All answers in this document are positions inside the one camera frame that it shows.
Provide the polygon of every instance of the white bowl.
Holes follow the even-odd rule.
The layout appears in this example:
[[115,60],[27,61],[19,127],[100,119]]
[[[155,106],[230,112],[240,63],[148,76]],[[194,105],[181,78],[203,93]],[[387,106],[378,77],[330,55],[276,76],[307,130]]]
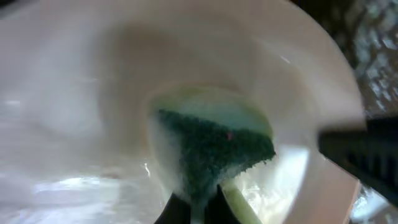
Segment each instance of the white bowl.
[[42,0],[0,21],[0,220],[153,223],[164,195],[141,111],[176,83],[252,99],[277,158],[236,179],[263,223],[344,223],[359,183],[317,131],[363,127],[361,97],[320,26],[279,0]]

